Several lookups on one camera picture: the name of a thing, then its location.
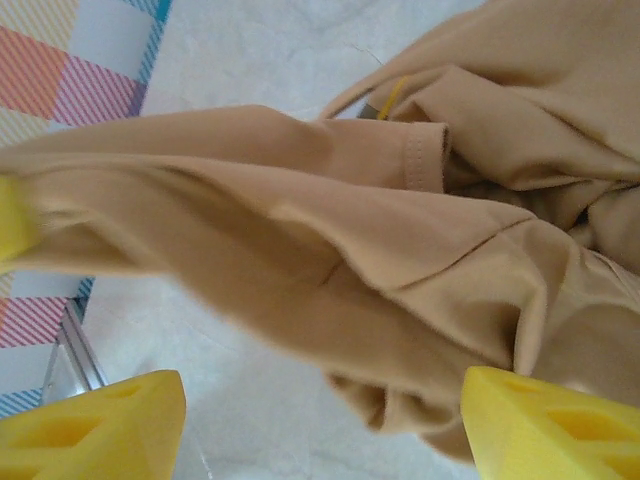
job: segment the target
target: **stitched hem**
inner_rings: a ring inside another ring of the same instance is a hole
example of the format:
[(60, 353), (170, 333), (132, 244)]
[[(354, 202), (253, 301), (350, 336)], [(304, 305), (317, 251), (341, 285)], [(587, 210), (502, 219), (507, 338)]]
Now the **stitched hem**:
[(443, 164), (449, 155), (449, 129), (443, 123), (414, 123), (404, 150), (407, 189), (444, 192)]

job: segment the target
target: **crumpled cloth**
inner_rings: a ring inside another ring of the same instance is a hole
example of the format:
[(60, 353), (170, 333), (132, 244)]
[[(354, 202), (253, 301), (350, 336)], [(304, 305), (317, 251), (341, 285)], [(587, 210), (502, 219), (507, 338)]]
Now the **crumpled cloth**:
[[(640, 406), (638, 25), (635, 0), (493, 0), (316, 122), (221, 108), (5, 149), (43, 235), (10, 266), (173, 275), (461, 460), (472, 365)], [(368, 92), (385, 120), (329, 118)]]

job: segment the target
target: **tan fabric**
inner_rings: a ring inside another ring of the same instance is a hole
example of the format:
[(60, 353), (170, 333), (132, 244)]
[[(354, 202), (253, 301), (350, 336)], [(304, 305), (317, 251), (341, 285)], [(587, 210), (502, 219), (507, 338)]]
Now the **tan fabric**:
[(464, 460), (471, 365), (640, 406), (639, 24), (635, 0), (494, 0), (326, 112), (406, 77), (392, 121), (240, 107), (4, 150), (45, 234), (13, 266), (174, 275)]

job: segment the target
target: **checkered tablecloth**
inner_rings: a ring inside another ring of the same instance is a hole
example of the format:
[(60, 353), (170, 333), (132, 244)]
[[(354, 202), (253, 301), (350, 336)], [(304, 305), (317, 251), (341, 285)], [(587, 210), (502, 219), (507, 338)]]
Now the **checkered tablecloth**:
[[(0, 0), (0, 147), (140, 113), (171, 0)], [(0, 418), (38, 404), (69, 297), (91, 279), (0, 277)]]

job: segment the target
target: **white marble surface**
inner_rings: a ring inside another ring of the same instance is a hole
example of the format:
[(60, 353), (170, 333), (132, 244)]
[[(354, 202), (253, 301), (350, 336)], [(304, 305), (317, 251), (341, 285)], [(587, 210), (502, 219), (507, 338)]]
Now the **white marble surface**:
[[(478, 3), (174, 0), (144, 113), (261, 103), (312, 118)], [(176, 479), (478, 478), (412, 436), (367, 432), (318, 371), (237, 332), (166, 279), (98, 279), (86, 330), (111, 381), (180, 371), (188, 420)]]

